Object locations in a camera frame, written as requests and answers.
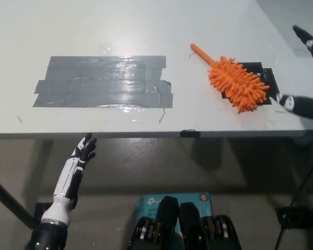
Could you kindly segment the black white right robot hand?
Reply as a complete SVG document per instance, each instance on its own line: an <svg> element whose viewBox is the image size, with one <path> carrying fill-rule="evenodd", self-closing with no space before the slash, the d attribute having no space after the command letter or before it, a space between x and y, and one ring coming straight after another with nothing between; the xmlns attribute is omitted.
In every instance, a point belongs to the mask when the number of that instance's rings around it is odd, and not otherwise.
<svg viewBox="0 0 313 250"><path fill-rule="evenodd" d="M297 25L293 25L293 31L301 42L306 45L313 58L313 36ZM273 99L287 112L313 120L313 98L276 93Z"/></svg>

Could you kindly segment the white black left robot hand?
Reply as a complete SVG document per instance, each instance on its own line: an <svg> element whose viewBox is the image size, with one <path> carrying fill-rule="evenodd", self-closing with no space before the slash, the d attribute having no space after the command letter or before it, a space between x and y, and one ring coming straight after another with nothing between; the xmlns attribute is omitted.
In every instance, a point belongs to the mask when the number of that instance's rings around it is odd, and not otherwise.
<svg viewBox="0 0 313 250"><path fill-rule="evenodd" d="M96 141L88 133L66 160L53 193L53 203L42 215L41 223L69 226L69 214L76 207L86 165L95 156Z"/></svg>

